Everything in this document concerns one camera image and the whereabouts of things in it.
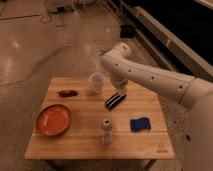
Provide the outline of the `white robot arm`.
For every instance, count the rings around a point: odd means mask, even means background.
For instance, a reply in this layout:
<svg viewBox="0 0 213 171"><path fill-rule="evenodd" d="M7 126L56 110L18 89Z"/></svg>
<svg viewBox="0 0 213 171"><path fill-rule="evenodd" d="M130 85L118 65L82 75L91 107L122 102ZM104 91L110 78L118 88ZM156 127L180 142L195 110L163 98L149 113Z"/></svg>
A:
<svg viewBox="0 0 213 171"><path fill-rule="evenodd" d="M130 47L116 44L100 56L112 85L124 95L129 80L190 111L183 171L213 171L213 82L128 60Z"/></svg>

